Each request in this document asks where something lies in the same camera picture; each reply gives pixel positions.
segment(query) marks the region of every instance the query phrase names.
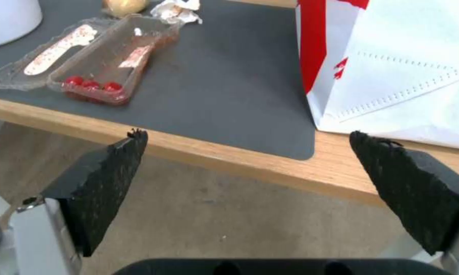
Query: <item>paper bag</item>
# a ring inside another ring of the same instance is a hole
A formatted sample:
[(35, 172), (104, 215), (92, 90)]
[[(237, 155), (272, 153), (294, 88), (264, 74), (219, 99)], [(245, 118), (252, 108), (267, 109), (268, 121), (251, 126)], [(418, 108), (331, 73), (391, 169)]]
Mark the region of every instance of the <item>paper bag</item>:
[(459, 148), (459, 0), (300, 0), (319, 130)]

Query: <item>crumpled paper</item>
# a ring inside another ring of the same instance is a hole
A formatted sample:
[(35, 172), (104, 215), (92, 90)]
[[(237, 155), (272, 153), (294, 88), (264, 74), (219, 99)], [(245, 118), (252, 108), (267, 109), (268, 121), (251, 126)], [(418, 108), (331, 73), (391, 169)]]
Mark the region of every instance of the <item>crumpled paper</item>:
[(197, 21), (202, 24), (202, 19), (194, 12), (200, 8), (199, 0), (165, 0), (151, 10), (153, 17), (175, 24), (180, 21), (190, 23)]

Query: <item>plastic container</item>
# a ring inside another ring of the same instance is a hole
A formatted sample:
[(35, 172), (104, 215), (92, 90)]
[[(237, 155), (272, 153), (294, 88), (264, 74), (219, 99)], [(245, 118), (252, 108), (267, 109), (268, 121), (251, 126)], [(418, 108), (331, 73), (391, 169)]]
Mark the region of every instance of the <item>plastic container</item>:
[(91, 18), (69, 26), (19, 61), (0, 68), (0, 89), (28, 91), (46, 85), (50, 73), (117, 22)]
[[(151, 52), (174, 41), (181, 26), (182, 23), (170, 25), (151, 17), (128, 15), (51, 73), (48, 86), (74, 99), (126, 104)], [(83, 82), (66, 83), (72, 77), (81, 77)], [(107, 83), (117, 87), (113, 89)]]

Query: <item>white container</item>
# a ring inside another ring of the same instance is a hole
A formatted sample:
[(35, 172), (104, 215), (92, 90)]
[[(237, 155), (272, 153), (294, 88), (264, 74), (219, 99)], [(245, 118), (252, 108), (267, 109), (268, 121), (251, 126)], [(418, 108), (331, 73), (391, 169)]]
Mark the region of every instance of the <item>white container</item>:
[(28, 34), (41, 20), (39, 0), (0, 0), (0, 45)]

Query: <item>red cherry tomato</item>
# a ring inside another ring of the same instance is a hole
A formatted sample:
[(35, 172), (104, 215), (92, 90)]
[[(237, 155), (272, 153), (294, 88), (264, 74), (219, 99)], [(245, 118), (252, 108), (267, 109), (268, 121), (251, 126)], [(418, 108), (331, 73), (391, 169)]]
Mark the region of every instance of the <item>red cherry tomato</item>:
[(107, 92), (117, 92), (122, 89), (122, 85), (116, 82), (107, 82), (104, 84), (104, 90)]
[(79, 75), (74, 75), (74, 76), (71, 76), (71, 77), (68, 77), (65, 81), (64, 81), (65, 84), (69, 84), (69, 85), (81, 85), (83, 83), (83, 78)]
[(87, 80), (82, 84), (83, 87), (91, 89), (100, 89), (100, 84), (93, 80)]

